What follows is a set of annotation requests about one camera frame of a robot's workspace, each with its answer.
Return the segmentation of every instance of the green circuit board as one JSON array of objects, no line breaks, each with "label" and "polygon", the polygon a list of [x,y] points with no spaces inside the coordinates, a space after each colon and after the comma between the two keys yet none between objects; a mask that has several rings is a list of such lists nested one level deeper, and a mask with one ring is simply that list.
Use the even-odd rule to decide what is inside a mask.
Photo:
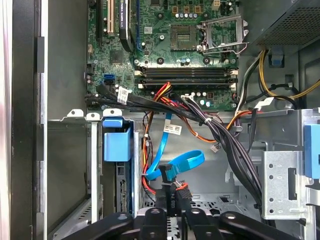
[{"label": "green circuit board", "polygon": [[[108,15],[108,1],[103,1],[104,17]],[[114,34],[103,35],[102,41],[97,40],[97,9],[88,8],[88,54],[87,72],[91,72],[88,81],[88,93],[95,94],[96,86],[101,84],[104,74],[114,75],[114,84],[131,89],[134,94],[153,98],[154,90],[139,89],[135,81],[135,67],[144,68],[237,68],[237,57],[231,53],[222,56],[220,53],[210,57],[210,63],[204,63],[204,56],[196,51],[199,44],[197,25],[205,20],[224,17],[222,10],[212,10],[213,0],[140,0],[135,2],[139,9],[138,32],[135,53],[126,52],[118,37],[119,33],[119,1],[114,1]],[[221,1],[226,5],[235,1]],[[172,41],[176,34],[177,41]],[[215,25],[212,38],[217,43],[234,42],[236,26],[233,22]],[[235,109],[229,87],[208,89],[179,89],[179,95],[194,95],[193,99],[204,110],[232,111]]]}]

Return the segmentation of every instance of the barcode label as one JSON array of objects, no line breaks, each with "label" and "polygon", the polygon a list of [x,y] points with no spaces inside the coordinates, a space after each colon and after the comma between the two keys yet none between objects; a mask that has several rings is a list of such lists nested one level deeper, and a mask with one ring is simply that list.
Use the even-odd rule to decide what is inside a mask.
[{"label": "barcode label", "polygon": [[127,100],[128,100],[128,95],[131,91],[128,89],[123,88],[122,86],[119,87],[119,91],[118,91],[118,98],[117,98],[117,102],[127,105]]},{"label": "barcode label", "polygon": [[164,124],[163,131],[165,133],[180,135],[181,134],[181,130],[182,130],[182,126],[168,124],[168,123]]},{"label": "barcode label", "polygon": [[152,34],[152,26],[145,26],[144,34]]}]

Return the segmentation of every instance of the motherboard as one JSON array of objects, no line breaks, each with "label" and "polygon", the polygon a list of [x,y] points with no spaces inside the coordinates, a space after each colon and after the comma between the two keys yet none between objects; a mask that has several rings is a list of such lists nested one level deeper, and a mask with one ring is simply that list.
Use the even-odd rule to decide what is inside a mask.
[{"label": "motherboard", "polygon": [[89,0],[88,93],[105,84],[153,98],[170,82],[176,94],[192,98],[204,110],[234,110],[235,48],[204,53],[203,42],[236,42],[236,21],[215,20],[236,16],[237,8],[235,0]]}]

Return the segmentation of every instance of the metal bracket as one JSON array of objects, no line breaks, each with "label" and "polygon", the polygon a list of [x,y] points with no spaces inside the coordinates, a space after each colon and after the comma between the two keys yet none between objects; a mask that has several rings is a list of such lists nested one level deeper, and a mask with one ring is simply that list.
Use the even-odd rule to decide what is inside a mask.
[{"label": "metal bracket", "polygon": [[265,151],[263,162],[262,217],[299,220],[309,217],[307,204],[320,204],[320,192],[306,187],[302,151]]},{"label": "metal bracket", "polygon": [[[225,43],[222,42],[220,45],[216,44],[212,39],[213,25],[214,24],[223,24],[227,22],[235,21],[236,22],[236,41]],[[218,53],[235,53],[236,55],[242,53],[248,46],[248,42],[243,42],[245,36],[248,34],[248,30],[245,30],[244,27],[248,26],[248,23],[241,18],[240,14],[221,17],[218,19],[203,21],[202,26],[199,26],[200,30],[203,32],[204,39],[201,45],[197,46],[197,50],[202,52],[203,55],[208,54],[218,54]],[[244,47],[236,52],[231,47],[239,47],[244,45]]]}]

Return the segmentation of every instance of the power supply vent grille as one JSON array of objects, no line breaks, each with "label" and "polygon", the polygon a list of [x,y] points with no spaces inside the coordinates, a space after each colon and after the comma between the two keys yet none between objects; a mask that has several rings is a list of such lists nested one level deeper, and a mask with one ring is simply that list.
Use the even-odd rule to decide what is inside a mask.
[{"label": "power supply vent grille", "polygon": [[300,7],[258,45],[305,45],[320,36],[320,7]]}]

